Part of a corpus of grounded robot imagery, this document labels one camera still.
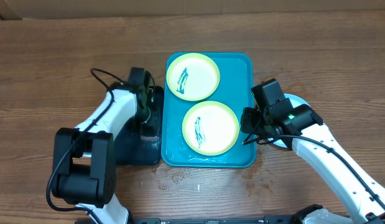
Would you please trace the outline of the light blue plate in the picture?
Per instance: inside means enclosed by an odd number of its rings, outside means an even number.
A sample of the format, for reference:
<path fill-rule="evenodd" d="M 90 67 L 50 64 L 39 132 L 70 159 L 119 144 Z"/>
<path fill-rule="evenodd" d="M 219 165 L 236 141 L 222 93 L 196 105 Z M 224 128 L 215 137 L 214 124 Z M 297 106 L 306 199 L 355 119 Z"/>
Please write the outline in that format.
<path fill-rule="evenodd" d="M 289 94 L 289 93 L 284 93 L 284 96 L 290 100 L 293 108 L 296 108 L 296 107 L 298 107 L 300 105 L 308 105 L 309 106 L 309 104 L 304 99 L 302 99 L 299 96 L 296 96 L 296 95 L 293 95 L 293 94 Z M 274 142 L 274 144 L 276 146 L 279 146 L 279 147 L 282 147 L 282 148 L 286 148 L 287 147 L 281 140 L 278 140 L 278 141 Z"/>

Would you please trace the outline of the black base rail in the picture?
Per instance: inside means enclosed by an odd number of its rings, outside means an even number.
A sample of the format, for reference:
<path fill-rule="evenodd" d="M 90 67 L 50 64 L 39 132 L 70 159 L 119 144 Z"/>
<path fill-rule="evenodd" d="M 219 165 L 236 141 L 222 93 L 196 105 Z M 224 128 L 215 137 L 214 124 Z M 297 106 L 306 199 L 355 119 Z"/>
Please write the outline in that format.
<path fill-rule="evenodd" d="M 304 216 L 293 215 L 266 215 L 261 218 L 201 218 L 201 219 L 173 219 L 161 220 L 159 218 L 134 218 L 129 223 L 133 224 L 290 224 L 302 223 Z"/>

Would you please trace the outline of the round sponge scrubber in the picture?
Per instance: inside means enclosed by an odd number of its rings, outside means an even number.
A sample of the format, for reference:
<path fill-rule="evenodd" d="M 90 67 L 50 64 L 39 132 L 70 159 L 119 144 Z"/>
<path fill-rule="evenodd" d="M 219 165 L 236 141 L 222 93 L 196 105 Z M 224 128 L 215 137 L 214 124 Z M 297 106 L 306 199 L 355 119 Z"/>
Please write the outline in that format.
<path fill-rule="evenodd" d="M 159 139 L 159 135 L 157 133 L 142 133 L 141 140 L 142 141 L 157 141 Z"/>

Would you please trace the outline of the black plastic tray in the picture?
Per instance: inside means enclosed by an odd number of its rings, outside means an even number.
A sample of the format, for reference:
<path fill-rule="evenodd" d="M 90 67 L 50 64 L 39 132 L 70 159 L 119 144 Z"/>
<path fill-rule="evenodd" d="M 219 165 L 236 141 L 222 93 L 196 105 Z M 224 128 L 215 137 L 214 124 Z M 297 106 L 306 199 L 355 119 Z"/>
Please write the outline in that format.
<path fill-rule="evenodd" d="M 116 164 L 118 166 L 153 166 L 160 161 L 164 89 L 156 86 L 153 91 L 152 88 L 150 88 L 150 94 L 153 96 L 149 98 L 147 105 L 157 105 L 161 108 L 160 138 L 157 141 L 142 141 L 140 136 L 132 133 L 129 129 L 132 118 L 129 119 L 114 140 Z"/>

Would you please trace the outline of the teal plastic tray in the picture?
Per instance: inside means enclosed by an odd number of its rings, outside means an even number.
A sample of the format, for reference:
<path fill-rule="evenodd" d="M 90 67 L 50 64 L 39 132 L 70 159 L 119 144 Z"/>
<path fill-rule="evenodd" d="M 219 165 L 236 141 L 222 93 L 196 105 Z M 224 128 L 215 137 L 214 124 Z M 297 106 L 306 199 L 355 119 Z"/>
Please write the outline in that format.
<path fill-rule="evenodd" d="M 167 60 L 166 71 L 170 63 L 178 56 L 187 54 L 179 52 Z M 215 92 L 200 101 L 186 101 L 175 96 L 167 86 L 166 75 L 164 85 L 164 109 L 162 118 L 163 160 L 175 167 L 220 167 L 245 168 L 256 158 L 256 145 L 243 145 L 246 134 L 241 132 L 241 115 L 245 107 L 254 105 L 250 92 L 253 86 L 253 66 L 250 58 L 242 53 L 208 53 L 220 70 L 220 83 Z M 239 136 L 234 146 L 218 156 L 204 156 L 195 152 L 185 142 L 182 134 L 182 122 L 187 111 L 203 101 L 217 101 L 233 110 L 239 121 Z"/>

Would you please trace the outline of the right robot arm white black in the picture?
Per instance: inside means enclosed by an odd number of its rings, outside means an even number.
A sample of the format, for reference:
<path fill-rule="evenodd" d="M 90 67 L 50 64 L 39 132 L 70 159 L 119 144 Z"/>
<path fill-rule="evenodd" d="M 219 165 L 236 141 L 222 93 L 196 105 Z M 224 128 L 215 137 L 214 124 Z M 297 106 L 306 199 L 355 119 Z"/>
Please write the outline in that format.
<path fill-rule="evenodd" d="M 244 144 L 282 141 L 306 161 L 342 202 L 352 223 L 385 222 L 385 188 L 338 144 L 323 119 L 308 105 L 246 107 Z"/>

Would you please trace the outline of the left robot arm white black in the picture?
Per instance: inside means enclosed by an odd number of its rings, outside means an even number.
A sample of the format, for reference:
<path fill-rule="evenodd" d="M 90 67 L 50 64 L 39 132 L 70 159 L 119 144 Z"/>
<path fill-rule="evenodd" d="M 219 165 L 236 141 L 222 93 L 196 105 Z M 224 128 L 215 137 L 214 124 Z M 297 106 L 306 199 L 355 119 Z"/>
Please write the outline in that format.
<path fill-rule="evenodd" d="M 55 135 L 53 167 L 46 190 L 51 198 L 84 211 L 90 223 L 131 223 L 115 196 L 117 166 L 153 166 L 160 161 L 164 89 L 114 83 L 93 114 Z"/>

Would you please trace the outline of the yellow plate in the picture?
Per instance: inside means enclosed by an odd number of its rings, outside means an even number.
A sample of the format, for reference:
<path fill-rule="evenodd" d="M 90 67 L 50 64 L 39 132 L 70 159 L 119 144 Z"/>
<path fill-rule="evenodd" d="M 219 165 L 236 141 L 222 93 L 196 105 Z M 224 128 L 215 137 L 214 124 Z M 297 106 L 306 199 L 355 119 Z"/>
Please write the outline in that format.
<path fill-rule="evenodd" d="M 229 151 L 239 136 L 239 121 L 231 108 L 217 101 L 203 101 L 191 107 L 182 122 L 187 145 L 204 156 Z"/>
<path fill-rule="evenodd" d="M 170 91 L 186 101 L 208 98 L 220 83 L 220 70 L 209 57 L 200 53 L 187 53 L 173 60 L 166 71 Z"/>

